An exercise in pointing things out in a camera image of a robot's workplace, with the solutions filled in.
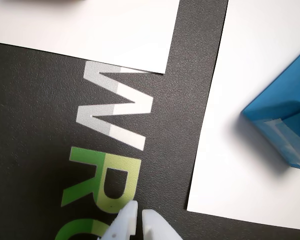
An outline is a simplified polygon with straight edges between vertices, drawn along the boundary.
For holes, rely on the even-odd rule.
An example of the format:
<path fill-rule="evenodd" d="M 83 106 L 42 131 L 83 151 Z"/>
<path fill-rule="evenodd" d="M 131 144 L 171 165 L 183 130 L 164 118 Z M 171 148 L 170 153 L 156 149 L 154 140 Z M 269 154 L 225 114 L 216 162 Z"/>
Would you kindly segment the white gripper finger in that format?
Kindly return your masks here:
<path fill-rule="evenodd" d="M 130 200 L 99 240 L 129 240 L 136 234 L 138 202 Z"/>
<path fill-rule="evenodd" d="M 142 211 L 144 240 L 182 240 L 176 230 L 155 210 Z"/>

